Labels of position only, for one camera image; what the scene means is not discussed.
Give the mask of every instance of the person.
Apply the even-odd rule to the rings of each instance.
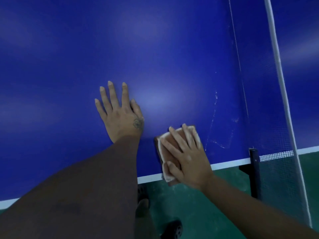
[[[105,111],[99,100],[95,105],[114,144],[22,196],[0,216],[0,238],[134,238],[136,156],[144,118],[135,100],[129,100],[125,83],[121,107],[110,81],[108,88],[110,102],[100,88]],[[180,150],[161,141],[181,163],[181,170],[168,163],[170,172],[204,193],[247,238],[319,238],[314,230],[217,177],[197,132],[185,124],[182,128],[187,141],[169,128]]]

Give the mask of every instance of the person's right arm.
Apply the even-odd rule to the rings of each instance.
[[[161,140],[181,163],[180,170],[168,162],[170,172],[181,183],[204,193],[247,238],[319,238],[319,234],[313,229],[263,204],[214,175],[196,130],[189,130],[185,124],[182,128],[187,142],[172,127],[169,129],[182,152],[166,140]]]

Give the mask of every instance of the hand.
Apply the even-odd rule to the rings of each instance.
[[[111,141],[114,143],[124,136],[136,136],[140,138],[144,128],[144,117],[135,100],[132,99],[130,102],[126,83],[122,84],[122,107],[119,106],[113,83],[109,81],[107,84],[110,91],[111,103],[106,96],[105,88],[100,87],[106,112],[103,110],[98,99],[95,99],[95,105]]]
[[[169,128],[169,132],[182,152],[164,138],[161,139],[163,146],[180,162],[181,170],[170,161],[167,162],[167,165],[169,171],[179,182],[203,191],[213,177],[213,171],[196,130],[189,130],[186,124],[183,124],[182,128],[187,142],[172,127]]]

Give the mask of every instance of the hand tattoo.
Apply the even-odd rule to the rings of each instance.
[[[141,132],[143,132],[144,129],[144,119],[138,119],[136,118],[134,120],[133,126],[137,129],[139,129]]]

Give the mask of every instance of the person's left arm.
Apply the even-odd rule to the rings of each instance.
[[[96,107],[114,142],[46,179],[0,216],[0,238],[133,238],[136,155],[144,118],[124,83],[122,107],[109,82]]]

